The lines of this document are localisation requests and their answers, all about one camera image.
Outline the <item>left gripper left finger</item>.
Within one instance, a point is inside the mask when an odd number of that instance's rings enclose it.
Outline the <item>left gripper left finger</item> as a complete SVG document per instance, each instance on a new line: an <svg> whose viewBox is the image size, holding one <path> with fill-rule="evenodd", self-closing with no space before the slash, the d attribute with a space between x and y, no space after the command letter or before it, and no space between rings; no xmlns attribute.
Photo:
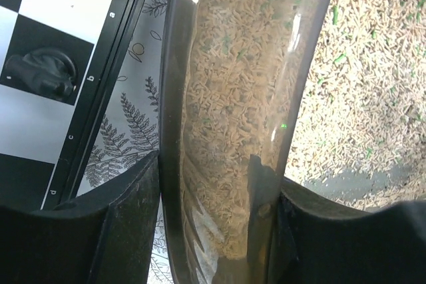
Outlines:
<svg viewBox="0 0 426 284"><path fill-rule="evenodd" d="M146 283L158 152L52 210L1 207L2 283Z"/></svg>

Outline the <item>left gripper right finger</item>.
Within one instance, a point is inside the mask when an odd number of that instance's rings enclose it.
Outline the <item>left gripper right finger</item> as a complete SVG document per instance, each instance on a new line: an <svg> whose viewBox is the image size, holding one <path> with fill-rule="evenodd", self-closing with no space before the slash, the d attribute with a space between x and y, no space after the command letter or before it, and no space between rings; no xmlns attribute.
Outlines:
<svg viewBox="0 0 426 284"><path fill-rule="evenodd" d="M254 283L424 283L425 202L364 212L248 162Z"/></svg>

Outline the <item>brown plastic litter box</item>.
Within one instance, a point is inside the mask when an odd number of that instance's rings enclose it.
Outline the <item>brown plastic litter box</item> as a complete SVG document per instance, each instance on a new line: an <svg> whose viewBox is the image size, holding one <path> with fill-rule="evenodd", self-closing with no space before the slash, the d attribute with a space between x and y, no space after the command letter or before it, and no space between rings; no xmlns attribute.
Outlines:
<svg viewBox="0 0 426 284"><path fill-rule="evenodd" d="M330 0L168 0L160 184L176 283L254 283L248 162L284 177Z"/></svg>

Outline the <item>black white chessboard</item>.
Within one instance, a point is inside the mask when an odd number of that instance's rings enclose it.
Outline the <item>black white chessboard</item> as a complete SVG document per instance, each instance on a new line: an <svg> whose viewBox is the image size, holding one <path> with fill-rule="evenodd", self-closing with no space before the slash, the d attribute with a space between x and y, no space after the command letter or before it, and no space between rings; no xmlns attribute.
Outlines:
<svg viewBox="0 0 426 284"><path fill-rule="evenodd" d="M1 205L77 194L144 0L1 0Z"/></svg>

